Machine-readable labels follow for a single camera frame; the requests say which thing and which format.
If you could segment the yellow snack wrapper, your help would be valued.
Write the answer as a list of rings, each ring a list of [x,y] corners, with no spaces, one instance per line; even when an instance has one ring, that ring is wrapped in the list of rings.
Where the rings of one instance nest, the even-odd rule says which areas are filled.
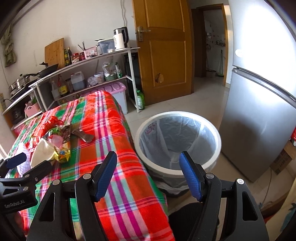
[[[57,161],[60,164],[69,162],[69,159],[71,157],[70,141],[63,143],[62,146],[59,148],[53,145],[53,148],[54,150],[51,160]]]

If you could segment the red plastic bag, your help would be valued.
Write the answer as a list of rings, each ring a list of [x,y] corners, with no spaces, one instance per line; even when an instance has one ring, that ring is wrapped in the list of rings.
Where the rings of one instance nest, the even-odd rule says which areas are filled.
[[[36,146],[40,139],[52,128],[56,126],[62,126],[64,122],[58,119],[56,116],[50,116],[49,119],[42,125],[38,126],[32,135],[32,144]]]

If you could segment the white foam fruit net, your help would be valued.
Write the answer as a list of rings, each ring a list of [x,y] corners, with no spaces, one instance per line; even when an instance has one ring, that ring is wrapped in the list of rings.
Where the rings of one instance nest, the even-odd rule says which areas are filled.
[[[24,143],[19,143],[18,148],[16,150],[16,155],[20,154],[20,158],[17,161],[17,171],[18,173],[23,176],[26,172],[31,169],[31,153],[27,149]]]

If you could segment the white crumpled paper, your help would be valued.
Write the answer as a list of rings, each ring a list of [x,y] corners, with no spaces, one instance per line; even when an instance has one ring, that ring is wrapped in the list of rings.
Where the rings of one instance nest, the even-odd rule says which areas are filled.
[[[34,168],[43,161],[49,161],[51,165],[55,162],[55,146],[42,138],[37,144],[30,162],[30,167]]]

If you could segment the red green plaid tablecloth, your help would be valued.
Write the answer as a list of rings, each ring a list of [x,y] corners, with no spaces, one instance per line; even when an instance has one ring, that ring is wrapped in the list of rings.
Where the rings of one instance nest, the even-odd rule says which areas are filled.
[[[109,240],[174,240],[169,225],[165,195],[157,188],[137,156],[130,128],[119,104],[111,94],[97,91],[62,104],[26,123],[8,155],[16,154],[19,144],[34,151],[34,134],[50,117],[78,125],[94,136],[90,143],[71,138],[67,163],[55,163],[52,172],[37,184],[41,200],[55,179],[73,181],[100,164],[107,153],[117,154],[117,166],[106,195],[96,209]]]

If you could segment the brown foil wrapper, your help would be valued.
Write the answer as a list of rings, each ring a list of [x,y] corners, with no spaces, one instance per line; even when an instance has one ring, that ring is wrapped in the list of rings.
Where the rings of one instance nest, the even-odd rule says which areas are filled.
[[[94,139],[93,135],[84,132],[82,129],[78,128],[77,126],[69,125],[69,128],[70,128],[71,134],[80,138],[85,143],[90,143]]]

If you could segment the steel steamer pot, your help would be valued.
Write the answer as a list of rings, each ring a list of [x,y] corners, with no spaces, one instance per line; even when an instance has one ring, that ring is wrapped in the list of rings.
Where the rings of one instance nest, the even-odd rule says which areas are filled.
[[[15,82],[13,82],[9,86],[9,92],[12,93],[13,91],[17,91],[23,88],[27,83],[30,82],[30,75],[29,74],[21,74]]]

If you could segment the yellow label oil bottle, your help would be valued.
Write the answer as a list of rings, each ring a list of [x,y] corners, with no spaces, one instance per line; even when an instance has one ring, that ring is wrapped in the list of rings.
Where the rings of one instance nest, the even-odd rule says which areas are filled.
[[[68,93],[67,84],[60,74],[58,75],[58,89],[61,97],[64,97],[67,95]]]

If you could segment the green plastic bottle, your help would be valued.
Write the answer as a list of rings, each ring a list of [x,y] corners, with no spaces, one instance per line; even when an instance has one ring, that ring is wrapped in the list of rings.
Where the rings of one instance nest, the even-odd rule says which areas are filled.
[[[137,104],[139,109],[145,109],[144,94],[140,90],[137,90]]]

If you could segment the pink lid storage box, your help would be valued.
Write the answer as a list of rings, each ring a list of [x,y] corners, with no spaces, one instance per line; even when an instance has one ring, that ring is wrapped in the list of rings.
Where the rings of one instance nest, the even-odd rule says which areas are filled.
[[[89,90],[85,93],[82,93],[81,96],[85,97],[88,94],[91,93],[95,93],[97,91],[106,91],[108,93],[110,93],[118,102],[118,104],[121,107],[121,110],[123,112],[123,114],[127,114],[128,113],[128,108],[127,108],[127,101],[126,101],[126,87],[123,83],[121,82],[114,82],[111,84],[107,84],[105,86],[102,87],[97,87],[94,88],[92,90]]]

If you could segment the wooden cutting board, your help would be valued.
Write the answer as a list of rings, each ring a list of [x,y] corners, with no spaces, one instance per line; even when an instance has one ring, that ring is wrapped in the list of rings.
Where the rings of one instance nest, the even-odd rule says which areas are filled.
[[[45,47],[45,63],[58,64],[58,69],[65,67],[64,38],[58,39]]]

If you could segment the dark sauce bottle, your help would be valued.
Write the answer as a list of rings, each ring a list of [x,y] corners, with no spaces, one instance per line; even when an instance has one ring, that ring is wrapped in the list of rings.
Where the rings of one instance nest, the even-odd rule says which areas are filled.
[[[72,52],[70,47],[67,48],[67,54],[68,54],[68,59],[69,59],[69,65],[72,64]]]

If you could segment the pink utensil holder box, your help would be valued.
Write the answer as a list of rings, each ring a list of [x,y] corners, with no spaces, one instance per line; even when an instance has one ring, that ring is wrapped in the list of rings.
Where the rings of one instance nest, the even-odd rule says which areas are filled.
[[[90,59],[98,56],[97,46],[90,47],[84,51],[85,59]]]

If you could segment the white electric kettle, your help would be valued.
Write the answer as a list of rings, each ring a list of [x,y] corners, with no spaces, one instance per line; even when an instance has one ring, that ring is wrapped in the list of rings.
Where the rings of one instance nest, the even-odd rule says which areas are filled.
[[[123,48],[127,48],[128,41],[129,41],[127,27],[123,26],[121,28],[114,29],[113,30],[113,40],[114,40],[114,47],[115,47],[116,51],[123,49]]]

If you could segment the brown wooden door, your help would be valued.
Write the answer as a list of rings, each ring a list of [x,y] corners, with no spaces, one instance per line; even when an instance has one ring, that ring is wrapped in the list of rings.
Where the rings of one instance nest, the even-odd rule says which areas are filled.
[[[193,91],[192,16],[188,1],[133,1],[145,103]]]

